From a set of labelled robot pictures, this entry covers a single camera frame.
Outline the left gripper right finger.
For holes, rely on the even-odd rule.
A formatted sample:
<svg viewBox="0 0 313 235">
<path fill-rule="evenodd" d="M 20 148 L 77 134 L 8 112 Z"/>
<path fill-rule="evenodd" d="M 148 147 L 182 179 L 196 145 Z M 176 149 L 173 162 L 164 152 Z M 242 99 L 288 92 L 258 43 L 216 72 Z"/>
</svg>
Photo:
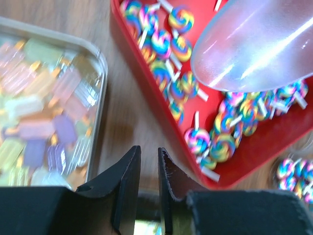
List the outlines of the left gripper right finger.
<svg viewBox="0 0 313 235">
<path fill-rule="evenodd" d="M 158 149 L 162 233 L 165 235 L 310 235 L 313 217 L 282 190 L 208 190 Z"/>
</svg>

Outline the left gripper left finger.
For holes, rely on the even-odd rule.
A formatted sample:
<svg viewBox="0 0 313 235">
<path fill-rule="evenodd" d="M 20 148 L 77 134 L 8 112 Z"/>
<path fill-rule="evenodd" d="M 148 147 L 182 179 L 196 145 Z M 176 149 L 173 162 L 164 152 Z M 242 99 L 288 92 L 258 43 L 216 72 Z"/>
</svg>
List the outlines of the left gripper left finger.
<svg viewBox="0 0 313 235">
<path fill-rule="evenodd" d="M 3 235 L 131 235 L 141 166 L 136 145 L 76 191 L 66 187 L 0 189 Z"/>
</svg>

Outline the red tin of lollipops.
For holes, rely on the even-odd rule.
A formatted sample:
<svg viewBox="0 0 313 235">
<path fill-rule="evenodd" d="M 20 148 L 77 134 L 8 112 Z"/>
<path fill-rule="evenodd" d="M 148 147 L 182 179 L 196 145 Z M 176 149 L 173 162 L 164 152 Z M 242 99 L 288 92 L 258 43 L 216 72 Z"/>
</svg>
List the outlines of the red tin of lollipops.
<svg viewBox="0 0 313 235">
<path fill-rule="evenodd" d="M 308 103 L 306 109 L 293 105 L 287 114 L 261 123 L 252 136 L 243 138 L 239 149 L 229 161 L 217 165 L 216 172 L 220 175 L 220 180 L 218 182 L 210 180 L 201 173 L 183 136 L 185 131 L 191 127 L 196 111 L 200 113 L 200 126 L 204 128 L 212 127 L 218 106 L 222 100 L 222 94 L 210 88 L 204 88 L 209 95 L 209 99 L 203 101 L 201 98 L 196 97 L 188 100 L 184 106 L 182 123 L 177 124 L 168 108 L 168 103 L 165 101 L 138 49 L 137 42 L 133 38 L 126 20 L 122 16 L 120 4 L 121 2 L 118 0 L 111 1 L 110 29 L 114 41 L 122 52 L 135 81 L 161 125 L 164 134 L 171 142 L 179 161 L 188 165 L 207 188 L 232 188 L 312 131 L 313 94 L 309 92 L 306 96 Z"/>
</svg>

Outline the silver tin of gummies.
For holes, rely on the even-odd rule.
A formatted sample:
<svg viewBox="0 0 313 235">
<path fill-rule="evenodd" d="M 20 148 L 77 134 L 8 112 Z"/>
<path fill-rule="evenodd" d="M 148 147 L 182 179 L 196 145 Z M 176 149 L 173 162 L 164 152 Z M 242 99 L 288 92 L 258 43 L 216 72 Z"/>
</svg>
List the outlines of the silver tin of gummies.
<svg viewBox="0 0 313 235">
<path fill-rule="evenodd" d="M 94 44 L 1 18 L 1 187 L 76 190 L 93 177 L 107 75 Z"/>
</svg>

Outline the clear plastic scoop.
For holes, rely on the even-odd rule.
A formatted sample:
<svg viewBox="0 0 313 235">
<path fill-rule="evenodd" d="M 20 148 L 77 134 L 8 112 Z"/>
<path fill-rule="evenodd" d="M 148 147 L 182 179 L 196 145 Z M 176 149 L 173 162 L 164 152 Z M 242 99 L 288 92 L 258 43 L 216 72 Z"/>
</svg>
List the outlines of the clear plastic scoop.
<svg viewBox="0 0 313 235">
<path fill-rule="evenodd" d="M 229 0 L 198 38 L 191 69 L 219 91 L 266 91 L 313 74 L 310 0 Z"/>
</svg>

